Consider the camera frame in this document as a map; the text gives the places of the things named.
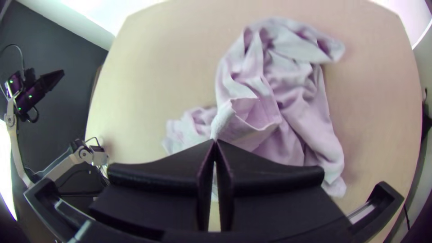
black cable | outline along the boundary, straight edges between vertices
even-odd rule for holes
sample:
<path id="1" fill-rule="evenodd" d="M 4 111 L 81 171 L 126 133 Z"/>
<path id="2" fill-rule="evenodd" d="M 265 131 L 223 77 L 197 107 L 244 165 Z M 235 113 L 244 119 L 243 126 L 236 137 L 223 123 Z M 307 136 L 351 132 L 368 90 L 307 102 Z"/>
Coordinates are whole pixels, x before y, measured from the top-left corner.
<path id="1" fill-rule="evenodd" d="M 409 231 L 411 229 L 411 227 L 410 227 L 410 220 L 408 219 L 408 211 L 406 210 L 405 204 L 404 204 L 404 211 L 405 211 L 406 225 L 407 225 L 408 231 Z"/>
<path id="2" fill-rule="evenodd" d="M 74 175 L 76 175 L 76 174 L 78 174 L 78 173 L 80 173 L 80 172 L 88 172 L 89 170 L 78 170 L 78 171 L 75 171 L 75 172 L 73 172 L 70 176 L 68 176 L 65 180 L 64 180 L 64 182 L 62 183 L 62 184 L 60 184 L 60 186 L 58 186 L 57 188 L 58 189 L 60 189 L 62 186 L 64 186 L 65 184 L 66 184 L 66 182 L 70 179 L 70 178 L 72 178 L 72 176 L 74 176 Z"/>

lavender towel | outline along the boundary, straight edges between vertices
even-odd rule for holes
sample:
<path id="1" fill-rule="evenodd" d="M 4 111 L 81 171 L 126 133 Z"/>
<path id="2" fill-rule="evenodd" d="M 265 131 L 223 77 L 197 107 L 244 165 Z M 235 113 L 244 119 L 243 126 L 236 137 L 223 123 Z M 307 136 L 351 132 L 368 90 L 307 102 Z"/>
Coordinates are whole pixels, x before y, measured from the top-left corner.
<path id="1" fill-rule="evenodd" d="M 344 50 L 340 41 L 289 19 L 246 27 L 219 63 L 217 107 L 168 121 L 162 145 L 173 154 L 221 139 L 284 165 L 318 165 L 324 190 L 343 196 L 343 151 L 320 64 L 338 61 Z"/>

purple fabric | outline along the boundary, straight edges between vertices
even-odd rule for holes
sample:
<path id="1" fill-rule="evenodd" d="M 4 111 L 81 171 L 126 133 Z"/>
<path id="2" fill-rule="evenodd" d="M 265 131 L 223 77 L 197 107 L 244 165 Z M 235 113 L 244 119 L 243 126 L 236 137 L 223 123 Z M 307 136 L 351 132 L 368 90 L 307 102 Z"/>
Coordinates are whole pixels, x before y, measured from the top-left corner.
<path id="1" fill-rule="evenodd" d="M 270 18 L 246 27 L 219 63 L 213 108 L 167 123 L 169 154 L 221 139 L 285 165 L 321 166 L 323 188 L 343 196 L 344 158 L 333 131 L 320 64 L 344 45 L 300 22 Z"/>

towel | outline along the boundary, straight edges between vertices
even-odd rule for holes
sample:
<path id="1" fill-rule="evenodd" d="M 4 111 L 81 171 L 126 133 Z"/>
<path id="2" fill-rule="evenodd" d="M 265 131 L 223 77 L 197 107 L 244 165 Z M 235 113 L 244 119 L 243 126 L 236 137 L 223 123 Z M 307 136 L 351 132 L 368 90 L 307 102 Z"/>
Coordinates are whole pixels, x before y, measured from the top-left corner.
<path id="1" fill-rule="evenodd" d="M 166 125 L 168 154 L 221 139 L 276 163 L 320 166 L 327 194 L 342 197 L 344 157 L 334 134 L 321 64 L 342 42 L 294 20 L 246 27 L 220 60 L 216 107 L 193 108 Z"/>

bright window light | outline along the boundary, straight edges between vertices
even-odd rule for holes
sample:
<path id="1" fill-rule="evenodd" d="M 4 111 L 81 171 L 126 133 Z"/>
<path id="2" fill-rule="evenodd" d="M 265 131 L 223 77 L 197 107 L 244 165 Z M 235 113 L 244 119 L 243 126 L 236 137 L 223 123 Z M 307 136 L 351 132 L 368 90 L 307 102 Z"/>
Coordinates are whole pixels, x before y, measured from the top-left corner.
<path id="1" fill-rule="evenodd" d="M 10 171 L 10 138 L 6 123 L 0 120 L 0 194 L 10 213 L 17 220 L 12 197 L 12 178 Z"/>
<path id="2" fill-rule="evenodd" d="M 425 0 L 371 0 L 399 15 L 411 47 L 417 45 L 430 27 L 432 14 Z"/>
<path id="3" fill-rule="evenodd" d="M 117 35 L 127 16 L 162 0 L 62 0 L 69 8 Z"/>

